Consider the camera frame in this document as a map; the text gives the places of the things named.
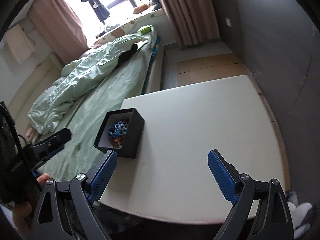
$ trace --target pink curtain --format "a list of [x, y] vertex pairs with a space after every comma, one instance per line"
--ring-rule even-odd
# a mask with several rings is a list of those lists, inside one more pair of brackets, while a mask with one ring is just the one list
[[211, 0], [160, 0], [176, 30], [177, 43], [192, 45], [219, 38], [219, 28]]
[[65, 0], [34, 0], [27, 16], [65, 64], [89, 49], [81, 21]]

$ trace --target open box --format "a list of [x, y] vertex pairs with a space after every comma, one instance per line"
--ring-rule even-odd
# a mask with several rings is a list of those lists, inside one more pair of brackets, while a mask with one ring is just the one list
[[[119, 148], [115, 148], [109, 141], [108, 128], [123, 120], [127, 120], [128, 130], [124, 135], [122, 145]], [[136, 157], [143, 125], [144, 120], [135, 108], [107, 112], [93, 146], [104, 153], [108, 150], [113, 150], [119, 157], [134, 159]]]

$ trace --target human hand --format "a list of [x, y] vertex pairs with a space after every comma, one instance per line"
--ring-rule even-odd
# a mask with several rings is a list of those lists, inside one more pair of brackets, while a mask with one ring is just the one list
[[[47, 179], [50, 178], [48, 173], [42, 174], [40, 177], [37, 178], [37, 181], [41, 186], [44, 186]], [[12, 210], [12, 219], [13, 223], [17, 227], [18, 231], [25, 236], [29, 237], [30, 235], [30, 228], [28, 227], [26, 221], [24, 220], [28, 217], [32, 212], [32, 207], [29, 202], [15, 204]]]

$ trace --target dark gray wall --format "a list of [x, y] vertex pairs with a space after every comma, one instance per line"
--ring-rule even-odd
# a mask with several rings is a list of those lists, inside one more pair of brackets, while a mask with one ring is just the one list
[[[212, 3], [222, 40], [243, 51], [244, 63], [276, 117], [299, 202], [320, 203], [319, 32], [295, 0]], [[232, 28], [226, 28], [229, 14]]]

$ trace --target light switch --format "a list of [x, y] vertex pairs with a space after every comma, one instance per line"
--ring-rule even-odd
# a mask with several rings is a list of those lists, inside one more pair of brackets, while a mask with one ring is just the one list
[[230, 21], [230, 19], [226, 18], [226, 22], [227, 22], [227, 25], [228, 25], [229, 27], [231, 27], [231, 21]]

